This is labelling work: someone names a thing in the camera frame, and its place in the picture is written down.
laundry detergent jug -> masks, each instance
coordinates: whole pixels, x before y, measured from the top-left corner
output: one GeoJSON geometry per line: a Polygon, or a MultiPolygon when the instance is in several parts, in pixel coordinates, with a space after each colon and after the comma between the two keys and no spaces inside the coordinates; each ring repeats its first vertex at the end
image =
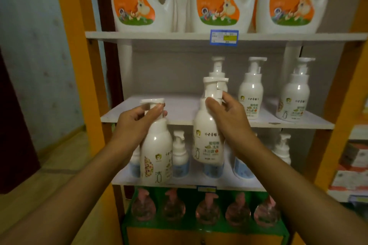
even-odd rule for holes
{"type": "Polygon", "coordinates": [[[174,0],[111,0],[119,32],[171,32],[174,0]]]}
{"type": "Polygon", "coordinates": [[[315,33],[328,0],[256,0],[258,33],[315,33]]]}
{"type": "Polygon", "coordinates": [[[234,29],[246,33],[253,8],[254,0],[188,0],[189,31],[209,33],[211,29],[234,29]]]}

right hand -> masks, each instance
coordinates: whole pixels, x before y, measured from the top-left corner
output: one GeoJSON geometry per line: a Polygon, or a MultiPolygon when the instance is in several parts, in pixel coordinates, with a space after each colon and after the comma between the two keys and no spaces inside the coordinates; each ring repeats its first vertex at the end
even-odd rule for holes
{"type": "Polygon", "coordinates": [[[242,152],[259,143],[249,125],[244,106],[226,92],[222,93],[222,99],[225,104],[220,105],[216,100],[208,97],[206,106],[232,150],[242,152]]]}

light blue wall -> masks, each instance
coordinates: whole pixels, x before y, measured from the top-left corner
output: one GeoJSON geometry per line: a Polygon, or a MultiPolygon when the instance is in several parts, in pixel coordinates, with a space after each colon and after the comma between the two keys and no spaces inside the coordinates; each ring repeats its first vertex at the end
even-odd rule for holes
{"type": "Polygon", "coordinates": [[[58,0],[0,0],[0,47],[36,150],[84,123],[58,0]]]}

green shelf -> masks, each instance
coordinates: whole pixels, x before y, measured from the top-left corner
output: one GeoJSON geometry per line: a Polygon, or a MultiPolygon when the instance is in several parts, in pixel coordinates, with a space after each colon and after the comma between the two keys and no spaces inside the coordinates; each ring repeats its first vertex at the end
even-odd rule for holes
{"type": "MultiPolygon", "coordinates": [[[[205,192],[198,192],[196,189],[186,189],[179,188],[178,189],[178,197],[185,203],[186,205],[186,213],[181,221],[179,222],[168,222],[162,216],[162,206],[163,202],[168,199],[168,196],[165,195],[165,192],[169,188],[161,188],[161,187],[144,187],[149,191],[150,197],[154,201],[156,205],[156,216],[153,220],[140,222],[137,221],[131,215],[131,206],[129,205],[129,209],[126,212],[126,216],[122,222],[122,233],[127,242],[127,227],[140,227],[140,228],[151,228],[151,229],[174,229],[174,230],[190,230],[190,231],[205,231],[205,232],[221,232],[221,233],[242,233],[242,234],[268,234],[268,235],[278,235],[283,236],[282,244],[286,244],[288,242],[289,233],[284,225],[283,221],[279,221],[272,228],[262,228],[256,224],[253,219],[253,213],[255,208],[266,199],[266,192],[251,192],[244,191],[246,195],[246,201],[251,209],[252,218],[250,219],[247,227],[244,228],[234,228],[228,224],[225,219],[225,212],[228,206],[235,201],[235,197],[238,191],[225,191],[218,190],[216,193],[218,194],[218,199],[216,199],[216,203],[220,206],[221,215],[220,219],[215,225],[207,226],[202,225],[196,220],[196,207],[198,204],[204,200],[205,192]]],[[[132,201],[137,196],[137,188],[134,193],[132,201]]]]}

soap bottle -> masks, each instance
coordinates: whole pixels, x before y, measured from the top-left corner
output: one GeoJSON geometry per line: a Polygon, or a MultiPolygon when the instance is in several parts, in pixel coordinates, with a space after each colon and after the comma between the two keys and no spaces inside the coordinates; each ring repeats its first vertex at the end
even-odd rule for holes
{"type": "Polygon", "coordinates": [[[119,32],[171,32],[174,0],[111,0],[119,32]]]}
{"type": "Polygon", "coordinates": [[[291,138],[290,134],[281,133],[278,142],[275,144],[272,152],[278,156],[285,163],[290,165],[292,160],[290,159],[288,139],[291,138]]]}
{"type": "Polygon", "coordinates": [[[220,166],[224,162],[224,137],[217,129],[214,118],[206,107],[206,98],[212,97],[218,103],[222,101],[222,90],[218,82],[228,82],[228,78],[204,77],[205,98],[200,99],[200,109],[194,119],[193,150],[194,159],[204,164],[220,166]]]}
{"type": "Polygon", "coordinates": [[[256,0],[257,33],[316,33],[328,0],[256,0]]]}
{"type": "Polygon", "coordinates": [[[238,100],[244,106],[249,120],[257,119],[260,112],[263,99],[260,66],[265,61],[267,57],[249,57],[248,72],[239,88],[238,100]]]}
{"type": "Polygon", "coordinates": [[[203,173],[205,176],[208,176],[209,178],[218,179],[224,173],[224,166],[225,162],[221,165],[204,164],[203,173]]]}
{"type": "Polygon", "coordinates": [[[235,174],[235,176],[239,179],[252,179],[255,177],[254,173],[251,171],[250,168],[242,160],[240,160],[238,157],[235,157],[234,162],[234,168],[232,169],[232,172],[235,174]]]}
{"type": "Polygon", "coordinates": [[[129,168],[132,176],[140,177],[140,148],[139,146],[134,150],[129,161],[129,168]]]}
{"type": "Polygon", "coordinates": [[[263,228],[274,227],[281,219],[280,210],[271,196],[257,206],[253,216],[255,222],[263,228]]]}
{"type": "Polygon", "coordinates": [[[172,144],[172,176],[184,177],[189,173],[189,153],[186,151],[184,131],[174,131],[172,144]]]}
{"type": "Polygon", "coordinates": [[[168,200],[163,206],[163,216],[168,221],[178,221],[185,214],[185,204],[178,198],[177,188],[172,188],[165,193],[168,200]]]}
{"type": "Polygon", "coordinates": [[[225,213],[227,222],[233,227],[241,227],[248,223],[251,217],[251,210],[246,204],[246,197],[243,192],[236,195],[235,202],[228,206],[225,213]]]}
{"type": "MultiPolygon", "coordinates": [[[[213,56],[212,61],[214,62],[214,71],[209,73],[209,77],[224,78],[225,73],[222,71],[222,63],[225,61],[225,57],[213,56]]],[[[226,81],[219,81],[217,83],[217,88],[225,92],[228,91],[228,85],[226,84],[226,81]]]]}
{"type": "Polygon", "coordinates": [[[215,193],[206,193],[205,199],[199,203],[195,210],[197,221],[204,225],[214,225],[220,218],[220,208],[214,202],[218,195],[215,193]]]}
{"type": "Polygon", "coordinates": [[[150,193],[146,189],[138,188],[138,196],[131,208],[132,215],[138,221],[152,220],[156,214],[156,206],[149,195],[150,193]]]}
{"type": "Polygon", "coordinates": [[[254,0],[188,0],[190,32],[210,33],[211,29],[235,29],[246,33],[254,0]]]}
{"type": "MultiPolygon", "coordinates": [[[[141,104],[149,103],[153,108],[164,99],[145,99],[141,104]]],[[[162,115],[152,123],[148,134],[140,145],[140,177],[144,185],[159,185],[172,176],[173,140],[162,115]]]]}
{"type": "Polygon", "coordinates": [[[307,64],[311,61],[315,61],[315,58],[299,57],[297,59],[297,66],[281,91],[276,111],[277,118],[289,122],[299,122],[303,116],[310,94],[307,64]]]}

